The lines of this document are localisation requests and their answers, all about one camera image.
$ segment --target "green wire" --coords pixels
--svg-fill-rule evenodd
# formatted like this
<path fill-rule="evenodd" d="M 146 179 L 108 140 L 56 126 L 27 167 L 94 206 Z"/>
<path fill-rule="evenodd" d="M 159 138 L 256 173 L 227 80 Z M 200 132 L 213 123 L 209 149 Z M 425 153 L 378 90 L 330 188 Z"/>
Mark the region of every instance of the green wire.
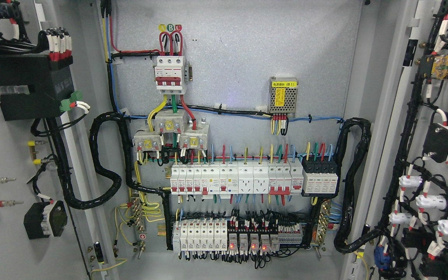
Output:
<path fill-rule="evenodd" d="M 172 112 L 177 113 L 176 94 L 172 95 Z"/>
<path fill-rule="evenodd" d="M 317 151 L 318 151 L 318 148 L 319 148 L 319 146 L 318 146 L 318 144 L 317 144 L 317 142 L 314 144 L 314 151 L 313 151 L 313 154 L 314 154 L 314 161 L 316 161 L 317 160 Z"/>

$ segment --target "yellow wire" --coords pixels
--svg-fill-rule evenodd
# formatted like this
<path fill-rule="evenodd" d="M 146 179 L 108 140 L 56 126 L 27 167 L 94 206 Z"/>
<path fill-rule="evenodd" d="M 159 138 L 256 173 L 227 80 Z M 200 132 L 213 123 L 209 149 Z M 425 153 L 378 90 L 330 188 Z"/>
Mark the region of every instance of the yellow wire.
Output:
<path fill-rule="evenodd" d="M 110 270 L 110 269 L 114 269 L 114 268 L 116 268 L 117 266 L 120 266 L 121 264 L 124 264 L 125 262 L 127 262 L 128 261 L 128 259 L 115 259 L 116 261 L 121 261 L 121 262 L 119 262 L 118 264 L 114 264 L 113 266 L 109 266 L 109 267 L 107 267 L 107 268 L 104 268 L 104 269 L 93 269 L 92 271 L 91 271 L 91 280 L 94 280 L 94 274 L 93 273 L 95 273 L 95 272 L 101 272 L 101 271 L 108 271 L 108 270 Z"/>
<path fill-rule="evenodd" d="M 364 259 L 363 255 L 361 253 L 358 253 L 358 252 L 352 252 L 352 253 L 356 254 L 357 257 L 362 259 L 362 262 L 364 263 L 364 266 L 366 266 L 366 280 L 369 280 L 369 275 L 370 275 L 370 273 L 369 273 L 369 266 L 368 266 L 368 263 L 366 262 L 366 260 Z"/>
<path fill-rule="evenodd" d="M 273 159 L 274 156 L 272 156 L 272 153 L 274 152 L 274 151 L 273 151 L 273 148 L 274 148 L 274 147 L 273 147 L 273 145 L 271 144 L 271 163 L 272 163 L 272 161 L 274 160 L 274 159 Z"/>
<path fill-rule="evenodd" d="M 307 142 L 307 150 L 305 151 L 305 153 L 307 154 L 307 160 L 309 160 L 309 156 L 311 153 L 311 143 Z"/>
<path fill-rule="evenodd" d="M 150 127 L 151 132 L 155 131 L 155 129 L 153 128 L 153 124 L 151 123 L 151 119 L 153 118 L 153 115 L 155 115 L 155 113 L 158 113 L 160 110 L 162 110 L 166 103 L 167 103 L 167 96 L 164 94 L 162 103 L 160 103 L 160 105 L 158 105 L 155 109 L 153 109 L 150 112 L 150 114 L 148 115 L 148 126 Z"/>
<path fill-rule="evenodd" d="M 107 26 L 105 25 L 105 18 L 102 19 L 102 23 L 103 23 L 103 49 L 105 50 L 105 61 L 108 61 Z"/>

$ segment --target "blue wire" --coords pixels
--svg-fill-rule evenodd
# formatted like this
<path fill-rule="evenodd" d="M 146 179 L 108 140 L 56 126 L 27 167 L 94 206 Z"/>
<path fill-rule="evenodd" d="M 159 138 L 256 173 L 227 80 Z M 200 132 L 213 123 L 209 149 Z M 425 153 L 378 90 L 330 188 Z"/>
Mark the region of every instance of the blue wire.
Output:
<path fill-rule="evenodd" d="M 327 161 L 331 161 L 331 155 L 333 154 L 333 144 L 329 144 L 329 157 Z"/>
<path fill-rule="evenodd" d="M 290 144 L 290 146 L 291 146 L 291 151 L 293 153 L 293 162 L 295 162 L 295 154 L 297 153 L 297 150 L 295 149 L 295 145 Z"/>

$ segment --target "miniature circuit breaker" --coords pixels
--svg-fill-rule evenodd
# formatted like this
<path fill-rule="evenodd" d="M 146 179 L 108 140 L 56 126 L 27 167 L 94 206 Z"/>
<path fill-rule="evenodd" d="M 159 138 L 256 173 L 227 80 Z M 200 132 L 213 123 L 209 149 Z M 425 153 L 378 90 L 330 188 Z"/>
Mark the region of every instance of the miniature circuit breaker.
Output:
<path fill-rule="evenodd" d="M 157 57 L 155 83 L 161 94 L 186 93 L 185 64 L 186 60 L 183 56 Z"/>
<path fill-rule="evenodd" d="M 153 127 L 158 133 L 183 133 L 187 129 L 188 113 L 185 110 L 178 110 L 173 113 L 171 110 L 161 110 L 155 116 Z"/>
<path fill-rule="evenodd" d="M 287 114 L 288 117 L 295 117 L 298 94 L 297 78 L 271 77 L 269 85 L 270 103 L 268 113 Z"/>

